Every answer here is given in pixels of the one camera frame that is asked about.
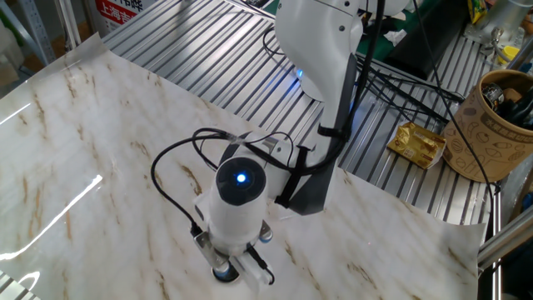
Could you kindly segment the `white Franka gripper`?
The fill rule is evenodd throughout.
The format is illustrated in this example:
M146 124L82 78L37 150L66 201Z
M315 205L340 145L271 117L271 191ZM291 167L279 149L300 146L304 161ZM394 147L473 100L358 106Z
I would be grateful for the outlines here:
M274 284L273 271L255 248L249 248L239 256L230 257L230 263L255 294Z

